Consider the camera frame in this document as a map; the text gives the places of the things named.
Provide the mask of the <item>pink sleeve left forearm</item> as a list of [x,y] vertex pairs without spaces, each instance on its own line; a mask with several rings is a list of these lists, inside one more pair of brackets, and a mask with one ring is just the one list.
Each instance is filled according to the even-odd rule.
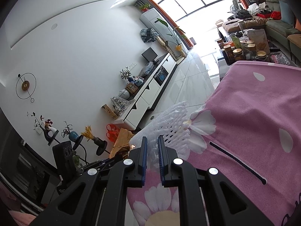
[[22,213],[18,211],[9,211],[4,209],[4,215],[1,225],[30,225],[36,218],[32,214]]

